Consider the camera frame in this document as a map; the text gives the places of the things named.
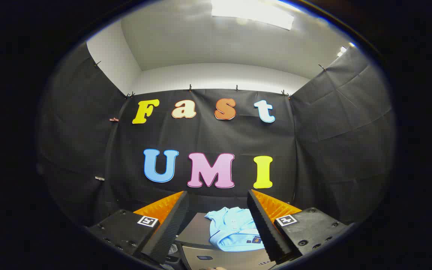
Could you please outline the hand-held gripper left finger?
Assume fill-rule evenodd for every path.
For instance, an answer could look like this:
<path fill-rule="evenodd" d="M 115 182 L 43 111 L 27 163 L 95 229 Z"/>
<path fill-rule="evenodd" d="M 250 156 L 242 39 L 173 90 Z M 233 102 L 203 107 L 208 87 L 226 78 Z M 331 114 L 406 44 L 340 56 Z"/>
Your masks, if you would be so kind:
<path fill-rule="evenodd" d="M 117 210 L 88 228 L 92 236 L 128 256 L 162 264 L 189 207 L 187 191 L 136 211 Z"/>

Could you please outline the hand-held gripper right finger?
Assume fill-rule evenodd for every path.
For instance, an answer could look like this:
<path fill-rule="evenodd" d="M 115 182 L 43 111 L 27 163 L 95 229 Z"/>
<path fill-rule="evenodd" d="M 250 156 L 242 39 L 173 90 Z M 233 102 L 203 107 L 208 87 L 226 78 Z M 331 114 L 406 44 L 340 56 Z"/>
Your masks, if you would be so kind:
<path fill-rule="evenodd" d="M 353 228 L 315 207 L 300 210 L 252 189 L 247 192 L 247 207 L 269 259 L 276 265 L 308 260 Z"/>

